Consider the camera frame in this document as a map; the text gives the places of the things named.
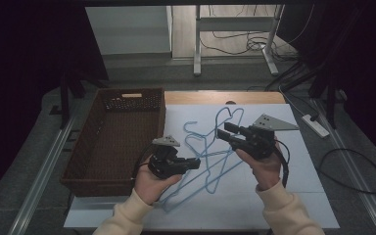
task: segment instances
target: white wall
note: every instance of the white wall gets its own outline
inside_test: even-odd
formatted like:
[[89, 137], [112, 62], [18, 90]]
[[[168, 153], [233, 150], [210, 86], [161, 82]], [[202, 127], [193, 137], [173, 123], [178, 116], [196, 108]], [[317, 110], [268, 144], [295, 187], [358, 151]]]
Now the white wall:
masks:
[[170, 52], [166, 6], [86, 8], [102, 55]]

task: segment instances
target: gray carpet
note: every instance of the gray carpet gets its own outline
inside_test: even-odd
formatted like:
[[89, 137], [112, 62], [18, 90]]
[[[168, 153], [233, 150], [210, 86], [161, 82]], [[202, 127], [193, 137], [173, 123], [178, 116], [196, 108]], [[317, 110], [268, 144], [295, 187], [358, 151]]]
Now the gray carpet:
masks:
[[[262, 58], [229, 59], [203, 61], [202, 75], [193, 75], [191, 61], [170, 61], [169, 59], [112, 59], [106, 61], [112, 87], [138, 88], [163, 87], [165, 90], [241, 90], [251, 86], [253, 90], [262, 90], [273, 77], [268, 73]], [[293, 62], [277, 63], [280, 71], [285, 71]], [[81, 104], [77, 121], [72, 129], [80, 129], [96, 88], [83, 82], [87, 94], [83, 99], [71, 98], [72, 104]], [[302, 84], [291, 92], [307, 102], [308, 83]], [[314, 110], [301, 100], [288, 96], [293, 104], [305, 114]], [[49, 92], [42, 101], [42, 112], [30, 132], [14, 163], [0, 182], [0, 234], [7, 234], [14, 221], [25, 195], [34, 180], [49, 148], [51, 147], [61, 124], [59, 116], [50, 116], [53, 106], [60, 105], [59, 90]], [[330, 138], [320, 139], [301, 120], [301, 114], [294, 110], [301, 127], [307, 149], [313, 163], [318, 165], [322, 156], [334, 148]], [[348, 148], [359, 151], [376, 164], [376, 148], [346, 114], [343, 105], [336, 106], [336, 123], [343, 141]], [[59, 183], [61, 173], [69, 160], [71, 142], [65, 144], [65, 150], [59, 157], [43, 196], [28, 225], [25, 234], [76, 234], [63, 228], [68, 204], [69, 190]], [[371, 166], [356, 158], [356, 164], [365, 175], [368, 185], [376, 189], [376, 173]], [[351, 184], [350, 178], [339, 154], [332, 156], [323, 169]], [[337, 216], [340, 229], [327, 230], [326, 234], [376, 234], [376, 225], [365, 208], [358, 193], [338, 186], [323, 175], [321, 182]]]

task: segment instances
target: person's left hand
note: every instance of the person's left hand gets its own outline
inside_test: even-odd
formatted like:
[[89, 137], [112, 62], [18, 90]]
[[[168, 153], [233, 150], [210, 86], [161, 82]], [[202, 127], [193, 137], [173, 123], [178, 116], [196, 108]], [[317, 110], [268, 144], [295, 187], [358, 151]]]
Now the person's left hand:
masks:
[[153, 204], [167, 187], [177, 183], [182, 178], [181, 174], [175, 174], [167, 179], [157, 178], [148, 168], [149, 159], [139, 167], [134, 187], [137, 195], [147, 205]]

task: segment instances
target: sweatshirt sleeve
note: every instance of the sweatshirt sleeve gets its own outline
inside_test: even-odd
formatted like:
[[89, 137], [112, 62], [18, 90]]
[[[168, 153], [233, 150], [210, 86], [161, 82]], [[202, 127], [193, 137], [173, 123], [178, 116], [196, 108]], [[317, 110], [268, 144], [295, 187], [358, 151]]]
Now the sweatshirt sleeve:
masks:
[[143, 229], [142, 218], [152, 209], [153, 207], [146, 205], [133, 189], [123, 204], [115, 205], [114, 215], [103, 221], [93, 235], [140, 234]]
[[268, 190], [256, 191], [264, 203], [263, 216], [274, 234], [324, 234], [319, 224], [309, 218], [298, 195], [288, 193], [281, 180]]

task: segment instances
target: human hand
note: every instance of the human hand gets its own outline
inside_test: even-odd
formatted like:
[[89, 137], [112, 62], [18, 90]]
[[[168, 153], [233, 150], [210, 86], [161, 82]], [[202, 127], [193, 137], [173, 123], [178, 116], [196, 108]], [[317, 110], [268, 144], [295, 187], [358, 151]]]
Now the human hand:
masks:
[[[276, 142], [276, 148], [280, 151], [278, 142]], [[258, 189], [260, 191], [267, 190], [279, 182], [279, 174], [282, 164], [275, 153], [272, 153], [268, 158], [259, 161], [255, 160], [252, 156], [241, 149], [237, 149], [236, 154], [253, 170], [253, 175], [258, 181]]]
[[153, 204], [167, 187], [177, 183], [182, 178], [181, 174], [175, 174], [167, 179], [157, 178], [148, 168], [149, 159], [139, 167], [134, 187], [137, 195], [147, 205]]

